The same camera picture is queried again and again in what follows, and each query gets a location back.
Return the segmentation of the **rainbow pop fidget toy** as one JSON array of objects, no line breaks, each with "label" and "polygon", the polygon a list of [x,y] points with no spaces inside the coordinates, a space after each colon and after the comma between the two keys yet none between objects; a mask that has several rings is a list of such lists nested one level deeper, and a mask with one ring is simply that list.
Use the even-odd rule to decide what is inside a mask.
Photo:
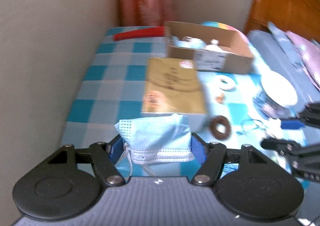
[{"label": "rainbow pop fidget toy", "polygon": [[216,27],[216,28],[221,28],[221,29],[225,29],[225,30],[234,30],[234,31],[239,31],[238,29],[224,24],[224,23],[220,23],[220,22],[215,22],[215,21],[205,21],[201,23],[203,26],[209,26],[209,27]]}]

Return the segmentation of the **red flat stick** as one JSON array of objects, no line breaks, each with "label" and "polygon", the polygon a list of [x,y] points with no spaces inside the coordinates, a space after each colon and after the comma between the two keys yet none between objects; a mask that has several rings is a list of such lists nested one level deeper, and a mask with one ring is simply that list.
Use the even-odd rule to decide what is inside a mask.
[{"label": "red flat stick", "polygon": [[133,30],[128,32],[122,32],[113,36],[114,41],[128,40],[128,39],[140,39],[148,37],[164,37],[165,27],[152,27],[139,30]]}]

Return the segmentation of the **pink patterned pillow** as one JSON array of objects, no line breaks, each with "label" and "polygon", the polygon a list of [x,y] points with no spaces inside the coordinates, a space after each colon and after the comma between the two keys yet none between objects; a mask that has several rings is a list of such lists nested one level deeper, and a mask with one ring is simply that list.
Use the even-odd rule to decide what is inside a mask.
[{"label": "pink patterned pillow", "polygon": [[319,47],[291,31],[285,34],[298,50],[308,77],[319,90]]}]

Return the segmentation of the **orange foam earplug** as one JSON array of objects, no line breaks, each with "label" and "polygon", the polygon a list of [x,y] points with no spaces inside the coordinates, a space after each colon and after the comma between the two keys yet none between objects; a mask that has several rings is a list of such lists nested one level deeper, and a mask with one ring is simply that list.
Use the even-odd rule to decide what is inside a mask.
[{"label": "orange foam earplug", "polygon": [[224,98],[225,98],[225,95],[224,95],[223,93],[221,93],[220,95],[218,95],[218,96],[216,97],[216,101],[217,101],[219,104],[223,104]]}]

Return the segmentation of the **brown hair scrunchie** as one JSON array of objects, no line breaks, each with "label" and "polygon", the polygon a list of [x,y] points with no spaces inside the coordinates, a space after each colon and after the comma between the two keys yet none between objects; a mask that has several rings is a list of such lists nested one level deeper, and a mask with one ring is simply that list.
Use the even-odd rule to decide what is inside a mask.
[{"label": "brown hair scrunchie", "polygon": [[222,115],[216,116],[210,121],[209,129],[217,140],[228,139],[232,131],[229,120]]}]

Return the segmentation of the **blue face mask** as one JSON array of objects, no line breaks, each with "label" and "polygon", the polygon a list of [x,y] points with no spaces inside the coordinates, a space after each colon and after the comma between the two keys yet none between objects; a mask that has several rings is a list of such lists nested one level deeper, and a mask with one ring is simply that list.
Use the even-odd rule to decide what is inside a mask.
[{"label": "blue face mask", "polygon": [[194,160],[189,120],[185,115],[121,119],[115,128],[123,140],[123,153],[116,165],[122,168],[127,164],[129,176],[134,166],[154,176],[151,165]]}]

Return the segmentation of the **clear jar white lid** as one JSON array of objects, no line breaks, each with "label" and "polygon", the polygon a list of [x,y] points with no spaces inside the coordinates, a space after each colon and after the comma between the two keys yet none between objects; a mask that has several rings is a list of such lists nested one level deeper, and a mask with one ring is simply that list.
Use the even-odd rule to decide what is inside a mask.
[{"label": "clear jar white lid", "polygon": [[280,119],[290,114],[290,108],[298,103],[298,95],[289,80],[277,72],[268,71],[261,76],[253,102],[264,116]]}]

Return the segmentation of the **gold tissue pack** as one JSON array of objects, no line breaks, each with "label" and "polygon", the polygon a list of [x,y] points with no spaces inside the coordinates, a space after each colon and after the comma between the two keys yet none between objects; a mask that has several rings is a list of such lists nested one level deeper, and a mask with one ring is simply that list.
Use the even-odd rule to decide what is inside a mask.
[{"label": "gold tissue pack", "polygon": [[191,132],[202,130],[208,114],[195,63],[176,58],[150,58],[141,113],[145,117],[185,115]]}]

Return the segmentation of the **blue checkered tablecloth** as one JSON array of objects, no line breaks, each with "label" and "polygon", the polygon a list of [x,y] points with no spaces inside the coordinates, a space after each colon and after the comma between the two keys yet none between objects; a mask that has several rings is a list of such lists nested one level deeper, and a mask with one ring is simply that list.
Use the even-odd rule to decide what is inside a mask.
[{"label": "blue checkered tablecloth", "polygon": [[[98,141],[109,142],[117,135],[118,121],[141,117],[147,61],[165,56],[165,42],[162,37],[115,42],[112,36],[121,31],[112,28],[107,32],[88,68],[67,118],[63,144],[73,144],[79,149]],[[215,73],[198,73],[206,90],[209,117],[221,114],[229,119],[232,134],[224,142],[229,149],[238,149],[244,143],[259,147],[265,132],[301,143],[303,131],[276,128],[255,107],[253,97],[259,91],[261,76],[270,67],[249,39],[248,44],[254,55],[252,69],[248,74],[230,75],[236,86],[226,93],[225,103],[214,100],[210,85]]]}]

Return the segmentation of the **wooden bed headboard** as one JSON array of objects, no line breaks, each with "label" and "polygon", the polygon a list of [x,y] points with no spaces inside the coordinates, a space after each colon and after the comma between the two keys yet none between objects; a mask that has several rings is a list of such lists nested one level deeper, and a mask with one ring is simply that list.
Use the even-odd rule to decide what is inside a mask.
[{"label": "wooden bed headboard", "polygon": [[244,33],[266,32],[269,22],[283,31],[319,41],[319,0],[253,0]]}]

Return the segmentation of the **round teal white plush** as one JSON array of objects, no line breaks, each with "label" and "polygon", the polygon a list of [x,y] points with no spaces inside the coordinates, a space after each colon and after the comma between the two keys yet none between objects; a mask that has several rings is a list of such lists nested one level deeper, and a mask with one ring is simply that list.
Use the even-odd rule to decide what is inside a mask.
[{"label": "round teal white plush", "polygon": [[189,49],[205,49],[206,43],[198,38],[185,36],[183,39],[179,39],[176,36],[172,37],[174,46]]}]

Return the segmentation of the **brown cardboard box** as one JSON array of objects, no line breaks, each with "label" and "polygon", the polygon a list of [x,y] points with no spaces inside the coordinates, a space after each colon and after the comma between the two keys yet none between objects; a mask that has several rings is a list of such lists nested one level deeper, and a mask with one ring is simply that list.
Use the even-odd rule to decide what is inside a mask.
[{"label": "brown cardboard box", "polygon": [[[185,36],[203,40],[205,49],[189,49],[174,46],[172,37]],[[165,24],[167,57],[193,60],[199,71],[247,74],[254,59],[248,39],[240,31],[184,22]]]}]

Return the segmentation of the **blue grey bedding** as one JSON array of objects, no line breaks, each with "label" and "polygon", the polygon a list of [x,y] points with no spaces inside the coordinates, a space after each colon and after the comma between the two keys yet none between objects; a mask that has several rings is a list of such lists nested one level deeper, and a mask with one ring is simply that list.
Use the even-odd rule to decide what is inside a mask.
[{"label": "blue grey bedding", "polygon": [[[302,58],[285,31],[272,22],[267,28],[266,32],[250,31],[247,35],[250,43],[270,69],[284,76],[295,88],[298,95],[296,108],[302,108],[308,102],[319,102],[319,90],[308,77]],[[317,41],[311,42],[319,47]]]}]

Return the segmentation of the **cream hair scrunchie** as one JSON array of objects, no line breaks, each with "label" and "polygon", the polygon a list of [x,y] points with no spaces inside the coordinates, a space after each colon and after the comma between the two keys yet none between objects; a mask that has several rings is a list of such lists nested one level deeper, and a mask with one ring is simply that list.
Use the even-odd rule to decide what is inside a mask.
[{"label": "cream hair scrunchie", "polygon": [[235,81],[226,75],[217,75],[214,78],[214,85],[223,91],[232,91],[235,89]]}]

